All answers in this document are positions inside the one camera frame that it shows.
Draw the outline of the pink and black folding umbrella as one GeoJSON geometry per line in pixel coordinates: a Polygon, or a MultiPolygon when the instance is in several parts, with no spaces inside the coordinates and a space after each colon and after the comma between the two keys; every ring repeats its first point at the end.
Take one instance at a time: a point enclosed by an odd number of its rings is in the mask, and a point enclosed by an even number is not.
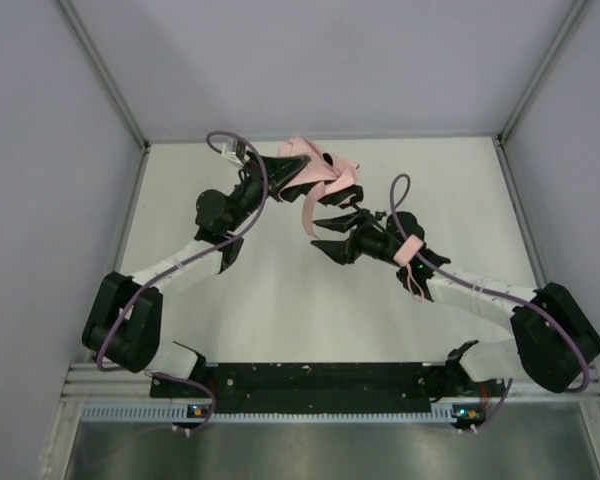
{"type": "MultiPolygon", "coordinates": [[[[346,233],[328,231],[317,227],[316,220],[350,213],[374,217],[374,212],[359,206],[364,192],[359,184],[358,163],[302,137],[285,141],[278,150],[279,157],[295,155],[308,155],[310,163],[282,190],[278,199],[291,203],[300,196],[304,198],[301,222],[312,240],[346,241],[355,229],[346,233]]],[[[425,248],[424,233],[413,215],[398,211],[386,214],[384,219],[376,221],[395,239],[394,263],[388,264],[399,268],[398,280],[412,298],[424,301],[430,297],[424,277],[429,269],[417,259],[425,248]]]]}

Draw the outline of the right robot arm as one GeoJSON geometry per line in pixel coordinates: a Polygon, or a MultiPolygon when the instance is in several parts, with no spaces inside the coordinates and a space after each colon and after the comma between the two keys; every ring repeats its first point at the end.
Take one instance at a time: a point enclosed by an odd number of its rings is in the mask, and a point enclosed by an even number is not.
{"type": "Polygon", "coordinates": [[[387,263],[415,299],[456,307],[506,330],[505,340],[471,339],[449,353],[448,362],[471,381],[529,378],[564,393],[580,379],[578,388],[586,388],[600,335],[566,287],[519,287],[458,269],[428,247],[424,229],[408,212],[381,221],[361,209],[314,224],[346,234],[344,240],[311,242],[335,263],[351,265],[363,256],[387,263]]]}

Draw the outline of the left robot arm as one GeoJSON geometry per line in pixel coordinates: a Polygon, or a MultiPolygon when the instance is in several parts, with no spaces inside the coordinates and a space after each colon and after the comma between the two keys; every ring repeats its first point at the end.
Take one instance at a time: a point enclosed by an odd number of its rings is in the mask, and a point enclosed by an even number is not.
{"type": "Polygon", "coordinates": [[[102,280],[82,333],[99,370],[191,376],[199,354],[162,336],[166,299],[229,269],[266,200],[279,200],[283,191],[304,184],[310,157],[250,151],[240,164],[230,193],[208,189],[198,196],[197,231],[181,250],[131,275],[112,272],[102,280]]]}

